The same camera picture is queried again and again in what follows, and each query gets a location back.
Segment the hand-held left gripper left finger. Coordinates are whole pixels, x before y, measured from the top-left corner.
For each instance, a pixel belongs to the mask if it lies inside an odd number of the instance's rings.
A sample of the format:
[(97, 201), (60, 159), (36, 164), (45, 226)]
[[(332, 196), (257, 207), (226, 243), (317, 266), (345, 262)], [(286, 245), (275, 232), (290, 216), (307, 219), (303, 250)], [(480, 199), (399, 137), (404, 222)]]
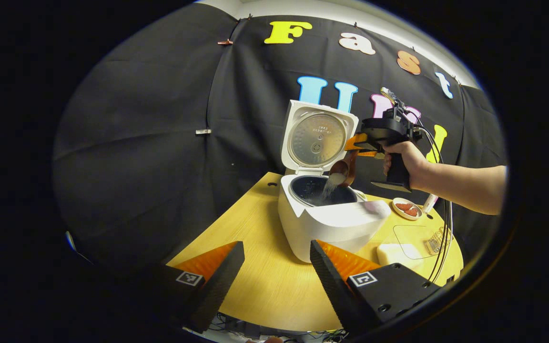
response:
[(211, 325), (244, 263), (233, 241), (184, 262), (153, 265), (129, 280), (133, 299), (172, 329), (203, 333)]

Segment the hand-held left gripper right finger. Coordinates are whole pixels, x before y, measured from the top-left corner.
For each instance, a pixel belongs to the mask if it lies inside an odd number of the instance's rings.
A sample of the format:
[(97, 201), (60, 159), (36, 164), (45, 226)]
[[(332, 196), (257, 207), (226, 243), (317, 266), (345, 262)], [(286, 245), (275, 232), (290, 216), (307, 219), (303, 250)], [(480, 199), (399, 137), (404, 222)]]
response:
[(413, 311), (440, 289), (400, 263), (381, 266), (321, 240), (311, 240), (310, 259), (349, 336)]

